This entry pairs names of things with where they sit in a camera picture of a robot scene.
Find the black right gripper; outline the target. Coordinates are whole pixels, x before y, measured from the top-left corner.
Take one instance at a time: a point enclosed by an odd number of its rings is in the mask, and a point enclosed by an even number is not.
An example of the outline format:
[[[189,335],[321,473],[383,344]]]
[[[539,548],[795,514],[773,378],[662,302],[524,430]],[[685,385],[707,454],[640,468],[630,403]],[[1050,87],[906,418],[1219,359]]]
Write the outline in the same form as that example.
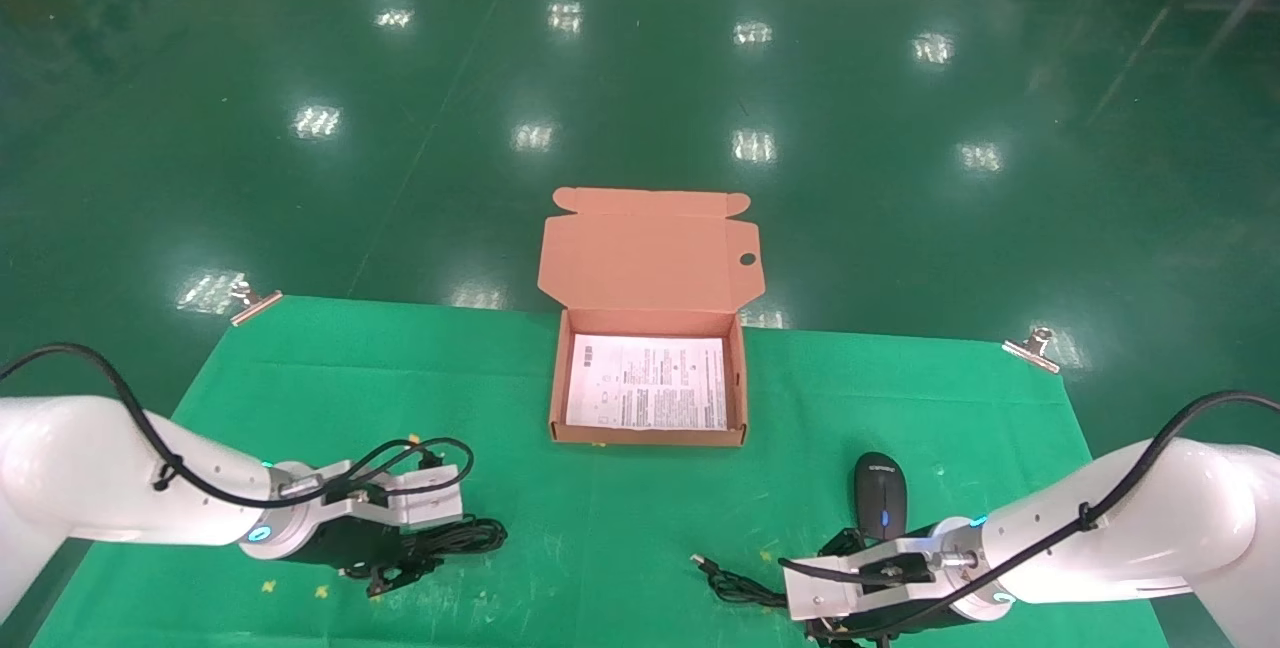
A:
[[[858,528],[840,529],[822,546],[820,557],[855,555],[850,558],[852,571],[887,578],[890,583],[859,588],[856,611],[850,615],[851,631],[840,622],[813,619],[808,621],[808,639],[818,647],[891,647],[892,639],[905,634],[1001,619],[1001,604],[995,598],[998,585],[991,584],[896,631],[886,631],[989,571],[982,530],[974,524],[934,524],[864,551],[868,542]]]

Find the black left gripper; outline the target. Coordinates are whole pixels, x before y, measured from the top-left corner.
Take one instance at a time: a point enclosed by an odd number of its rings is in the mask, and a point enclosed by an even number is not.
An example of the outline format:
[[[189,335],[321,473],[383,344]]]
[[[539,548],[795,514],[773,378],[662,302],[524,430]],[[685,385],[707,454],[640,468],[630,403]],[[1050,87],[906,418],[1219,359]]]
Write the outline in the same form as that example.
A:
[[[433,569],[417,533],[353,516],[319,525],[294,552],[294,561],[369,571],[367,597],[411,587]]]

